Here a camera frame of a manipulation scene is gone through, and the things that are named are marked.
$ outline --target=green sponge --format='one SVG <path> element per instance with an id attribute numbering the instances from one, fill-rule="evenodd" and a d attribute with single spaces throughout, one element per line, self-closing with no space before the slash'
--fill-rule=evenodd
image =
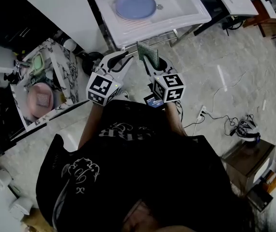
<path id="1" fill-rule="evenodd" d="M 153 68 L 159 70 L 159 57 L 157 49 L 152 49 L 147 44 L 137 42 L 137 50 L 140 60 L 144 62 L 143 56 L 146 56 L 152 64 Z"/>
<path id="2" fill-rule="evenodd" d="M 32 58 L 32 69 L 34 75 L 38 75 L 45 67 L 42 54 L 39 52 Z"/>

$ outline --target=white sink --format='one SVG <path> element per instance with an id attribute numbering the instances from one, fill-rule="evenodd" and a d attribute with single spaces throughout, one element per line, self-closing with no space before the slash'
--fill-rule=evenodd
<path id="1" fill-rule="evenodd" d="M 200 0 L 155 0 L 163 6 L 146 20 L 126 20 L 115 13 L 115 0 L 95 0 L 114 43 L 122 48 L 155 35 L 211 20 Z"/>
<path id="2" fill-rule="evenodd" d="M 221 0 L 230 15 L 249 15 L 254 16 L 259 13 L 255 9 L 251 0 Z"/>

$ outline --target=power strip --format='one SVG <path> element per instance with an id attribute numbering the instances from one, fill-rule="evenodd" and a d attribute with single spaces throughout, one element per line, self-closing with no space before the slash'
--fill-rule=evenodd
<path id="1" fill-rule="evenodd" d="M 200 111 L 199 111 L 199 113 L 198 113 L 198 116 L 197 116 L 197 119 L 196 119 L 196 122 L 198 123 L 198 122 L 200 122 L 200 120 L 203 118 L 203 113 L 202 112 L 207 112 L 207 109 L 206 109 L 206 107 L 205 106 L 202 106 L 201 107 L 201 109 L 200 109 Z"/>

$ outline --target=electrical outlet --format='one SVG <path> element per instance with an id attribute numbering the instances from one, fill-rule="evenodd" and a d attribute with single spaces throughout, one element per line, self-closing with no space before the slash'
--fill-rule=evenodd
<path id="1" fill-rule="evenodd" d="M 199 113 L 198 113 L 198 116 L 197 116 L 197 122 L 200 122 L 200 120 L 202 119 L 202 116 L 201 116 L 201 112 L 204 111 L 206 113 L 206 107 L 205 106 L 202 106 Z"/>

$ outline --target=person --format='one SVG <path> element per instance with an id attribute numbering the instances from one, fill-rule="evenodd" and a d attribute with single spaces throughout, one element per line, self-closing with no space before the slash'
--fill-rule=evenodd
<path id="1" fill-rule="evenodd" d="M 188 137 L 173 102 L 160 111 L 115 99 L 96 103 L 78 150 L 55 135 L 41 166 L 39 208 L 57 231 L 255 231 L 204 136 Z"/>

